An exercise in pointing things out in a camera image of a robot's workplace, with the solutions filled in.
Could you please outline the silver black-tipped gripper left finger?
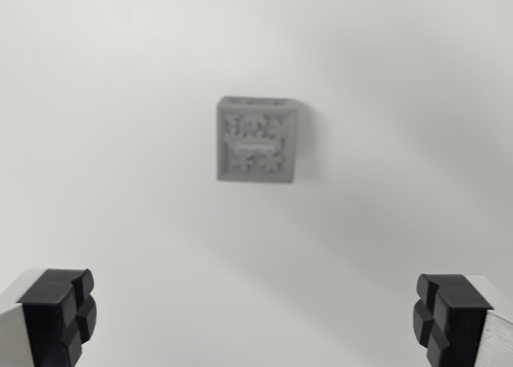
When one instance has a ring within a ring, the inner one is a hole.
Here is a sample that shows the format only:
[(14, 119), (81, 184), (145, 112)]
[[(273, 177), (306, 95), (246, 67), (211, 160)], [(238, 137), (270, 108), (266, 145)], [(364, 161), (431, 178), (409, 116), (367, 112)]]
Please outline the silver black-tipped gripper left finger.
[(75, 366), (95, 331), (89, 269), (28, 268), (1, 292), (2, 366)]

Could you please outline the silver black-tipped gripper right finger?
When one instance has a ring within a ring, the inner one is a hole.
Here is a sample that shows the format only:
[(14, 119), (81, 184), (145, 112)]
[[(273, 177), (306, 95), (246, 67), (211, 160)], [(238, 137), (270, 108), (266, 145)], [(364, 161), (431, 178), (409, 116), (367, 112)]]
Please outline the silver black-tipped gripper right finger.
[(512, 301), (486, 277), (422, 274), (416, 291), (414, 335), (430, 365), (512, 365)]

